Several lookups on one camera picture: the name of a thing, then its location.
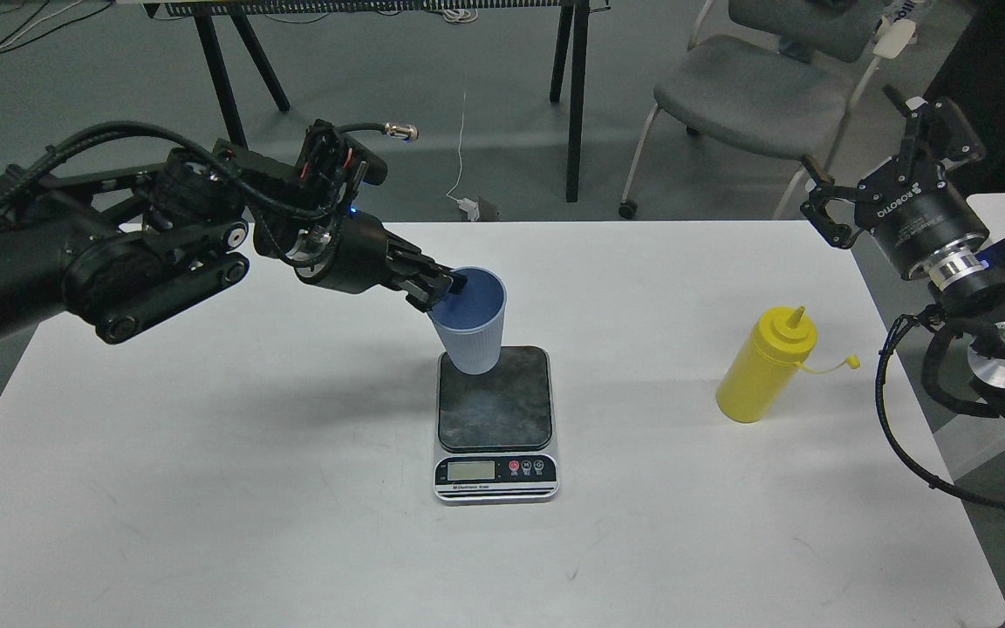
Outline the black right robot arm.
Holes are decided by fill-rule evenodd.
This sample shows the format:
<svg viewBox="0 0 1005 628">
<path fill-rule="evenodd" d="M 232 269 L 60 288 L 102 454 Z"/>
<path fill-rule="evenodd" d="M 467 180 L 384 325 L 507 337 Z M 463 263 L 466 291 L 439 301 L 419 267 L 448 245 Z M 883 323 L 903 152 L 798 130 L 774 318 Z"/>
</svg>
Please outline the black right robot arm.
<svg viewBox="0 0 1005 628">
<path fill-rule="evenodd" d="M 932 305 L 897 317 L 879 351 L 879 425 L 899 460 L 929 488 L 1005 510 L 1005 501 L 930 473 L 891 432 L 883 398 L 886 371 L 914 327 L 932 334 L 921 366 L 926 394 L 961 416 L 1005 420 L 1005 237 L 990 238 L 988 226 L 948 178 L 953 168 L 986 154 L 961 108 L 947 97 L 907 99 L 891 85 L 883 92 L 906 121 L 899 151 L 853 187 L 835 183 L 816 160 L 803 156 L 812 181 L 799 210 L 830 246 L 849 249 L 866 232 L 904 281 L 926 279 Z"/>
</svg>

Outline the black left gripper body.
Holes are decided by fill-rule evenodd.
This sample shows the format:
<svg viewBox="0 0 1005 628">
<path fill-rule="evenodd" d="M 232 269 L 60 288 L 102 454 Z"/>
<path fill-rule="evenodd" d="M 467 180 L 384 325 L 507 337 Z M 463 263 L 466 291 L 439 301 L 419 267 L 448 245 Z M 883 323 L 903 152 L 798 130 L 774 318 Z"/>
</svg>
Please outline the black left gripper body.
<svg viewBox="0 0 1005 628">
<path fill-rule="evenodd" d="M 332 252 L 314 266 L 295 270 L 296 278 L 320 289 L 360 294 L 393 282 L 388 265 L 390 235 L 382 222 L 366 212 L 348 215 L 339 224 Z"/>
</svg>

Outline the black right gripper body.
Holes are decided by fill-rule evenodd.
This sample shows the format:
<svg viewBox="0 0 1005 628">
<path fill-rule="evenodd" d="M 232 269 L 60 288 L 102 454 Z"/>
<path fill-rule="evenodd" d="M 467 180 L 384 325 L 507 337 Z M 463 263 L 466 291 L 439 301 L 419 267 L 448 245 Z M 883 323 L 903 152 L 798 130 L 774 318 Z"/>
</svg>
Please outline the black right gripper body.
<svg viewBox="0 0 1005 628">
<path fill-rule="evenodd" d="M 886 160 L 858 187 L 878 199 L 855 203 L 855 225 L 870 232 L 904 281 L 921 278 L 924 262 L 938 251 L 962 245 L 974 253 L 989 238 L 988 227 L 947 180 L 941 160 L 914 164 L 904 182 L 898 163 Z"/>
</svg>

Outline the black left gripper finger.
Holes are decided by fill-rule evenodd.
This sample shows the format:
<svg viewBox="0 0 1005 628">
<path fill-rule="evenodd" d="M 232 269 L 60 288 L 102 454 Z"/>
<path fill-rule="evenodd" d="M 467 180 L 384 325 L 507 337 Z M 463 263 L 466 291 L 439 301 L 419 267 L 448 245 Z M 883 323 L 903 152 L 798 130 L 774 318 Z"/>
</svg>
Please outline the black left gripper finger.
<svg viewBox="0 0 1005 628">
<path fill-rule="evenodd" d="M 395 234 L 386 234 L 386 275 L 388 278 L 451 277 L 454 270 L 437 263 L 422 249 Z"/>
<path fill-rule="evenodd" d="M 388 289 L 403 291 L 406 300 L 418 311 L 431 311 L 443 298 L 460 295 L 469 278 L 455 268 L 427 266 L 411 273 L 395 275 L 388 282 Z"/>
</svg>

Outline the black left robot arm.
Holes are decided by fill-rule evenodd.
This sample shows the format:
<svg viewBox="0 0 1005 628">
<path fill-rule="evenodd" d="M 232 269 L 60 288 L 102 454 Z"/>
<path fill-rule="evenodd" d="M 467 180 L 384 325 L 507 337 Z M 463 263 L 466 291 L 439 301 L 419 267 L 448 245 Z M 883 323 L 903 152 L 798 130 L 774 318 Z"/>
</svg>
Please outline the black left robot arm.
<svg viewBox="0 0 1005 628">
<path fill-rule="evenodd" d="M 207 301 L 248 274 L 240 246 L 299 282 L 356 295 L 402 291 L 418 311 L 467 278 L 355 209 L 386 163 L 354 138 L 411 142 L 412 125 L 316 119 L 294 164 L 159 125 L 112 120 L 0 175 L 0 339 L 75 315 L 119 345 Z"/>
</svg>

